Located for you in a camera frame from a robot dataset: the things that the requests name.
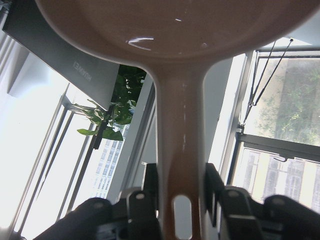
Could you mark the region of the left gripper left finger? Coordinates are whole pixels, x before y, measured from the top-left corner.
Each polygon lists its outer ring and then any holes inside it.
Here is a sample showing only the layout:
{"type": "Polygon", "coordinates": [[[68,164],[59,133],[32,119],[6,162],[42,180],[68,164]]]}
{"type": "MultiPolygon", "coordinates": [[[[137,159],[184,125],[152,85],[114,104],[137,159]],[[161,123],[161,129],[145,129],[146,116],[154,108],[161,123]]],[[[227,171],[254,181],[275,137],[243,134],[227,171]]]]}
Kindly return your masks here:
{"type": "Polygon", "coordinates": [[[126,199],[127,232],[130,240],[161,240],[161,227],[156,215],[158,210],[158,172],[155,163],[145,166],[140,190],[126,199]]]}

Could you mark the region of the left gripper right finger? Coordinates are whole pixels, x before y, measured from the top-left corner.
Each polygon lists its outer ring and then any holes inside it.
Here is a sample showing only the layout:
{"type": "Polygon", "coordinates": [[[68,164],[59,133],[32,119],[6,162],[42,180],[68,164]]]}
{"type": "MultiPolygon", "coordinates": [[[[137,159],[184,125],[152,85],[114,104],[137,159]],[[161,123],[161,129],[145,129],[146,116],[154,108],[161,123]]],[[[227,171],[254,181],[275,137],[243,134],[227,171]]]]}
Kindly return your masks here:
{"type": "Polygon", "coordinates": [[[225,186],[212,163],[205,164],[205,204],[220,240],[261,240],[263,205],[240,187],[225,186]]]}

